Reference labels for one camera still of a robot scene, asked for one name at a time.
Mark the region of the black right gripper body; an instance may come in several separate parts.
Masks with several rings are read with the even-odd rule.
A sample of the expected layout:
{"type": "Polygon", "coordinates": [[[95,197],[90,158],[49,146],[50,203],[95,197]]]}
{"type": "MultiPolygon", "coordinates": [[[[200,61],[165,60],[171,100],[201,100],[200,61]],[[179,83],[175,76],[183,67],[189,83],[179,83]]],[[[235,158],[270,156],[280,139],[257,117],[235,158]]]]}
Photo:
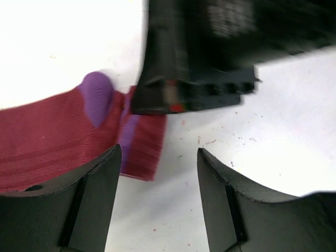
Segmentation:
{"type": "Polygon", "coordinates": [[[147,1],[135,114],[237,105],[255,66],[335,45],[335,1],[147,1]]]}

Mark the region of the maroon sock purple toe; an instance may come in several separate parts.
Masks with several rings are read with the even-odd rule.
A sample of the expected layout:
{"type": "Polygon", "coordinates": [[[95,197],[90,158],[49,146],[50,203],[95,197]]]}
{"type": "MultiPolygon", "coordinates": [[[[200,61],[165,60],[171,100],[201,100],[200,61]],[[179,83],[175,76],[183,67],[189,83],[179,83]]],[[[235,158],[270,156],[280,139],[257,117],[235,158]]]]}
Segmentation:
{"type": "Polygon", "coordinates": [[[116,91],[102,72],[87,74],[72,90],[1,111],[1,191],[23,191],[121,147],[123,176],[154,179],[165,115],[136,115],[135,89],[116,91]]]}

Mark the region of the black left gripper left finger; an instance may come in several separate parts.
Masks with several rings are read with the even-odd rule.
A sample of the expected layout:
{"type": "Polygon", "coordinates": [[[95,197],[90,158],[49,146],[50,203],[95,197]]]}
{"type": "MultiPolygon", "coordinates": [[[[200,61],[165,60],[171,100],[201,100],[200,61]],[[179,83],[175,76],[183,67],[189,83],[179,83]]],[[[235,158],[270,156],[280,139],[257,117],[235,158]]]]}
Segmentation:
{"type": "Polygon", "coordinates": [[[1,194],[1,251],[104,251],[121,167],[115,145],[24,191],[1,194]]]}

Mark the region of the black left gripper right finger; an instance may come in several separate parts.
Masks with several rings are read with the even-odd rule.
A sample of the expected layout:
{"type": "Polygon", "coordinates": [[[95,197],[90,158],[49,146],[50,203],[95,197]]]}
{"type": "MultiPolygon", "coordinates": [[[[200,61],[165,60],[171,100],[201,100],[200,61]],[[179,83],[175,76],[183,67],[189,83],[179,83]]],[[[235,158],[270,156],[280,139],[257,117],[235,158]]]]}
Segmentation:
{"type": "Polygon", "coordinates": [[[197,174],[210,251],[335,251],[335,193],[263,186],[204,148],[197,174]]]}

